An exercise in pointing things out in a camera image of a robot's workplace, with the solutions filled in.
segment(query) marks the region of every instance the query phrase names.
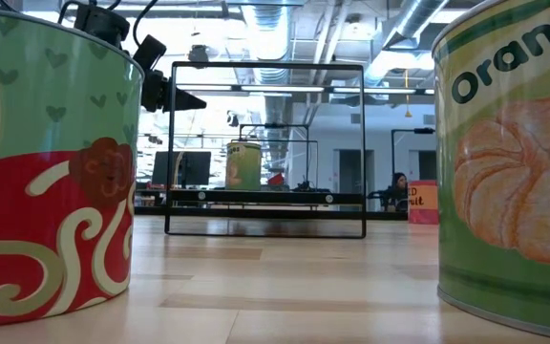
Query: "oversized food can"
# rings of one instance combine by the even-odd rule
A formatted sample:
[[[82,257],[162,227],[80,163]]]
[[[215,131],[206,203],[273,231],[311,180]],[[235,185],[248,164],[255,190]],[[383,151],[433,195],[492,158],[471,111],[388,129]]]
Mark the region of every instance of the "oversized food can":
[[[226,151],[226,190],[260,191],[260,144],[230,142]]]
[[[100,40],[0,11],[0,324],[127,288],[142,80]]]
[[[550,335],[550,0],[483,3],[434,60],[439,293]]]

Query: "ceiling light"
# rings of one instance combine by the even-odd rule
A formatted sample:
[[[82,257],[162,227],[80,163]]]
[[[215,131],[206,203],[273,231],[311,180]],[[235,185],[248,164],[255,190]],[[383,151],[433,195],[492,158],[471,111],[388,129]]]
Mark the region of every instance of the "ceiling light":
[[[466,10],[441,10],[430,20],[435,24],[449,24],[464,14]]]
[[[365,94],[369,95],[412,95],[415,93],[414,89],[395,89],[395,88],[373,88],[365,89]]]
[[[290,93],[278,93],[278,92],[250,92],[250,96],[254,97],[292,97]]]
[[[196,17],[201,18],[202,12],[211,12],[211,11],[221,11],[222,8],[220,6],[214,7],[214,6],[177,6],[175,2],[170,2],[170,5],[167,5],[165,2],[165,5],[159,5],[158,3],[155,4],[154,7],[150,9],[150,11],[191,11],[194,12]],[[144,5],[128,5],[124,4],[122,2],[118,7],[117,10],[127,10],[127,11],[143,11],[145,9]],[[230,8],[228,12],[233,13],[241,13],[239,9]]]
[[[334,93],[350,94],[350,93],[360,93],[358,87],[335,87],[332,89]],[[365,88],[364,93],[367,95],[412,95],[416,93],[416,89],[405,89],[405,88]]]
[[[324,92],[324,87],[312,87],[312,86],[263,86],[263,85],[249,85],[242,86],[242,91],[247,92],[310,92],[320,93]]]
[[[193,85],[182,84],[176,85],[177,88],[183,91],[231,91],[232,88],[228,85]]]
[[[375,62],[370,64],[367,73],[371,75],[385,75],[393,69],[422,69],[432,71],[434,69],[434,61],[430,53],[414,54],[383,51],[375,58]]]

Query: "person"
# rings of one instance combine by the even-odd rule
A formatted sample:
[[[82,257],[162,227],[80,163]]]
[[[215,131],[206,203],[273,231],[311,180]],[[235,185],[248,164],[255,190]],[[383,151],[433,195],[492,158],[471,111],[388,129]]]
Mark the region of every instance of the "person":
[[[391,185],[386,190],[388,198],[388,211],[407,211],[408,208],[407,176],[396,172],[391,178]]]

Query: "large can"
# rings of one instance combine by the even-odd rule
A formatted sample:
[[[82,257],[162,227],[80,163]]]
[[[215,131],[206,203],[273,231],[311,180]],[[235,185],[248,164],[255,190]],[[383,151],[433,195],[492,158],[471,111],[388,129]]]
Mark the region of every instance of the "large can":
[[[226,190],[260,191],[260,144],[230,142],[226,150]]]
[[[0,11],[0,324],[127,288],[142,80],[98,39]]]
[[[434,44],[440,295],[550,335],[550,0],[488,1]]]

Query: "ceiling pipe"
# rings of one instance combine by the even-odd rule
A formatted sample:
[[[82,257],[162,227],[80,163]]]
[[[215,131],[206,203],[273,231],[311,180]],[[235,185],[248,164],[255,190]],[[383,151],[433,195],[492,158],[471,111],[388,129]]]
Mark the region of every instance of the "ceiling pipe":
[[[344,0],[343,4],[341,5],[341,10],[339,11],[339,18],[336,22],[336,27],[334,28],[334,32],[332,33],[332,37],[330,38],[330,42],[328,43],[328,50],[326,51],[326,56],[324,56],[324,63],[330,63],[332,61],[332,57],[334,56],[334,51],[336,50],[337,44],[339,44],[339,39],[341,38],[341,34],[343,33],[343,27],[345,26],[345,21],[348,18],[349,14],[349,6],[351,5],[351,0]],[[320,71],[320,76],[317,79],[317,84],[321,85],[324,83],[324,79],[326,78],[326,70]]]
[[[250,29],[252,43],[250,51],[259,61],[288,61],[290,52],[291,8],[283,6],[242,6],[245,23]],[[287,85],[290,80],[289,69],[256,68],[254,77],[261,85]],[[264,123],[291,123],[291,99],[288,97],[264,97]],[[289,137],[289,129],[265,129],[267,139],[281,140]],[[269,144],[271,161],[269,168],[282,168],[281,161],[286,160],[286,149],[277,144]]]
[[[332,57],[334,56],[334,52],[336,51],[336,46],[339,43],[339,39],[341,39],[341,34],[343,34],[343,27],[345,26],[345,21],[348,18],[349,14],[349,7],[351,6],[351,0],[344,0],[343,4],[341,4],[341,9],[339,10],[339,16],[336,22],[336,27],[334,28],[334,32],[332,33],[332,37],[330,38],[330,42],[328,43],[328,50],[326,51],[326,56],[324,56],[324,63],[330,63],[332,61]],[[326,79],[326,70],[320,71],[320,74],[317,78],[317,85],[322,85],[324,83],[324,79]],[[307,110],[305,112],[305,117],[303,118],[303,123],[307,125],[311,125],[313,122],[313,119],[315,118],[315,115],[317,114],[317,110],[322,104],[322,94],[318,95],[317,100],[314,104],[311,104],[307,107]]]
[[[328,39],[328,33],[330,32],[330,24],[332,23],[332,16],[334,15],[334,5],[328,4],[326,12],[324,13],[324,22],[322,23],[322,30],[320,36],[317,39],[317,47],[315,47],[315,55],[313,56],[313,63],[320,63],[324,48],[326,47],[326,40]],[[309,83],[311,85],[315,79],[316,70],[309,72]]]
[[[407,39],[417,38],[448,2],[449,0],[405,0],[398,13],[397,24],[383,48],[388,49]]]
[[[418,36],[448,2],[449,0],[405,0],[402,3],[401,11],[394,18],[395,24],[389,34],[377,32],[375,35],[377,44],[373,44],[373,49],[376,56],[364,73],[365,87],[378,87],[390,69],[383,65],[383,58],[379,57],[381,52],[405,40],[418,40]]]
[[[175,3],[168,5],[164,3],[163,8],[171,7],[167,10],[152,10],[145,14],[144,19],[156,19],[156,18],[196,18],[196,19],[222,19],[222,20],[240,20],[243,21],[243,14],[240,11],[229,10],[228,12],[222,11],[220,8],[215,7],[180,7]],[[116,9],[116,14],[121,15],[124,18],[137,18],[143,9]],[[77,9],[68,9],[65,18],[73,18],[77,15]]]

